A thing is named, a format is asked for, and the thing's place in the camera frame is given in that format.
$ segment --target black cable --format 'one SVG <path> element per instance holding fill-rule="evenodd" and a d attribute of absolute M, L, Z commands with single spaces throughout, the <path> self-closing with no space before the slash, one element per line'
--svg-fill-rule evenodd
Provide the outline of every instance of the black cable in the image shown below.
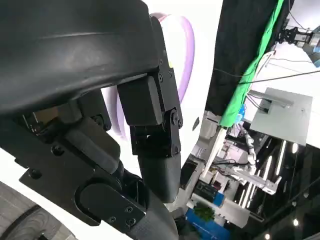
<path fill-rule="evenodd" d="M 289 60 L 289 59 L 285 59 L 285 58 L 270 58 L 270 60 L 283 60 L 283 61 L 288 61 L 288 62 L 292 62 L 292 63 L 309 63 L 309 64 L 312 64 L 312 61 L 295 61 L 295 60 Z"/>
<path fill-rule="evenodd" d="M 225 72 L 225 73 L 228 74 L 228 75 L 230 75 L 230 76 L 233 76 L 233 77 L 239 77 L 239 75 L 233 75 L 233 74 L 227 73 L 227 72 Z M 293 78 L 293 77 L 298 77 L 298 76 L 308 75 L 308 74 L 315 74 L 315 73 L 320 73 L 320 70 L 318 70 L 318 71 L 303 72 L 303 73 L 294 74 L 294 75 L 288 75 L 288 76 L 280 76 L 280 77 L 269 78 L 269 79 L 264 79 L 264 80 L 257 80 L 257 81 L 238 82 L 238 83 L 228 82 L 228 83 L 224 83 L 224 84 L 218 84 L 218 86 L 255 84 L 255 83 L 268 82 L 268 81 L 274 81 L 274 80 L 280 80 L 280 79 L 288 79 L 288 78 Z"/>
<path fill-rule="evenodd" d="M 274 81 L 274 80 L 279 80 L 279 79 L 293 78 L 293 77 L 298 77 L 298 76 L 308 75 L 308 74 L 315 74 L 315 73 L 320 73 L 320 70 L 318 70 L 318 71 L 309 71 L 309 72 L 304 72 L 304 73 L 299 73 L 299 74 L 294 74 L 294 75 L 288 75 L 288 76 L 280 76 L 280 77 L 275 77 L 275 78 L 270 78 L 270 79 L 253 81 L 253 82 L 239 82 L 237 85 L 255 84 L 255 83 L 261 83 L 261 82 L 268 82 L 268 81 Z"/>
<path fill-rule="evenodd" d="M 229 76 L 232 76 L 232 77 L 236 77 L 236 78 L 242 78 L 242 77 L 245 77 L 245 76 L 249 76 L 251 75 L 255 70 L 252 70 L 252 72 L 248 73 L 248 74 L 244 74 L 244 75 L 236 75 L 236 74 L 232 74 L 232 73 L 229 73 L 227 71 L 224 71 L 224 70 L 221 70 L 221 69 L 218 69 L 218 68 L 214 68 L 213 70 L 216 70 L 218 72 L 222 72 L 224 74 L 227 74 Z"/>
<path fill-rule="evenodd" d="M 254 102 L 255 105 L 257 105 L 259 108 L 262 108 L 262 107 L 260 107 L 260 105 L 259 105 L 250 95 L 247 95 L 246 97 L 247 97 L 248 99 L 250 99 L 252 102 Z"/>
<path fill-rule="evenodd" d="M 253 101 L 251 98 L 247 97 L 247 99 L 255 106 L 257 109 L 260 109 L 262 111 L 265 111 L 264 108 L 260 107 L 255 101 Z"/>
<path fill-rule="evenodd" d="M 250 97 L 253 97 L 253 98 L 255 98 L 255 99 L 262 99 L 262 100 L 265 100 L 265 101 L 267 101 L 267 102 L 269 102 L 269 103 L 272 102 L 272 101 L 269 100 L 269 99 L 265 99 L 265 98 L 263 98 L 263 97 L 255 96 L 255 95 L 252 95 L 252 94 L 250 94 L 250 93 L 248 93 L 248 95 L 250 95 Z"/>
<path fill-rule="evenodd" d="M 297 19 L 293 16 L 293 14 L 291 13 L 291 9 L 290 9 L 290 6 L 291 6 L 291 3 L 290 3 L 290 0 L 288 1 L 288 5 L 289 5 L 289 14 L 291 15 L 291 17 L 293 18 L 293 20 L 304 30 L 307 30 L 305 29 L 298 21 Z"/>

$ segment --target gray panel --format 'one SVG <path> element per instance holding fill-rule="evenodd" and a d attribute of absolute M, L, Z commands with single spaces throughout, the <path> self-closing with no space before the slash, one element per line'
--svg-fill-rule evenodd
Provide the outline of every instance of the gray panel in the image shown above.
<path fill-rule="evenodd" d="M 309 128 L 312 100 L 311 96 L 267 88 L 266 94 L 293 101 L 291 107 L 269 104 L 269 111 L 258 110 L 251 124 L 251 129 L 279 139 L 305 146 Z M 267 105 L 263 100 L 261 106 Z"/>

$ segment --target metal rod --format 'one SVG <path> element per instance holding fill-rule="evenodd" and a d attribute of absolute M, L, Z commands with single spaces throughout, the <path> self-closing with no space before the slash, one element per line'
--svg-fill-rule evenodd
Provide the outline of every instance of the metal rod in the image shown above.
<path fill-rule="evenodd" d="M 277 97 L 277 96 L 273 96 L 267 93 L 262 93 L 259 91 L 255 91 L 255 90 L 250 90 L 249 93 L 250 95 L 265 99 L 265 100 L 270 100 L 274 103 L 277 103 L 279 105 L 281 105 L 284 108 L 289 108 L 291 106 L 294 105 L 293 101 L 290 101 L 288 99 L 282 98 L 282 97 Z"/>

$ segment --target black plastic cover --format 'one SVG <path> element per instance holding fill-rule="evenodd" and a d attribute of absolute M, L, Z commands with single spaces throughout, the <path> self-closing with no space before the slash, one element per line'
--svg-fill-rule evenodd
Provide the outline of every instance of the black plastic cover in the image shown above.
<path fill-rule="evenodd" d="M 0 115 L 62 104 L 158 66 L 140 0 L 2 0 L 0 53 Z"/>

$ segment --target purple ring light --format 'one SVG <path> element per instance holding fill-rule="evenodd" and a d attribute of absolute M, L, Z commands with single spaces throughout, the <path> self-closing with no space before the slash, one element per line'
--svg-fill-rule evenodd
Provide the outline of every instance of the purple ring light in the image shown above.
<path fill-rule="evenodd" d="M 180 103 L 182 103 L 189 85 L 192 68 L 194 66 L 195 35 L 190 22 L 184 16 L 174 16 L 174 18 L 181 24 L 182 28 L 184 29 L 185 39 L 187 40 L 184 69 L 180 86 L 178 86 L 179 101 Z"/>
<path fill-rule="evenodd" d="M 178 87 L 178 95 L 179 95 L 179 101 L 182 103 L 184 96 L 186 94 L 189 81 L 192 74 L 192 69 L 194 65 L 194 59 L 195 59 L 195 35 L 193 28 L 184 16 L 174 16 L 174 15 L 168 15 L 168 16 L 161 16 L 158 20 L 159 22 L 162 22 L 167 17 L 173 18 L 175 21 L 180 23 L 181 27 L 184 30 L 185 39 L 186 39 L 186 54 L 185 54 L 185 61 L 184 61 L 184 68 L 183 73 L 181 76 L 181 82 Z M 128 130 L 126 130 L 126 121 L 125 121 L 125 115 L 124 111 L 121 106 L 119 95 L 116 99 L 116 113 L 117 113 L 117 120 L 119 125 L 119 130 L 121 132 L 121 135 L 123 138 L 128 139 L 130 136 L 128 133 Z"/>

